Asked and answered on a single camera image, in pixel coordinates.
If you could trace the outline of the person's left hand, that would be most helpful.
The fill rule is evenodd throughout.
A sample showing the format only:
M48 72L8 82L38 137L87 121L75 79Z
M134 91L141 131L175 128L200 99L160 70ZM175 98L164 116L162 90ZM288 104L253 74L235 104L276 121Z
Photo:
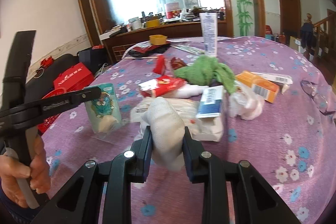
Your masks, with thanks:
M24 194L17 179L30 179L30 188L43 194L50 190L50 166L47 163L43 140L37 136L34 141L35 157L29 166L18 162L6 154L1 155L1 187L4 194L22 208L28 208Z

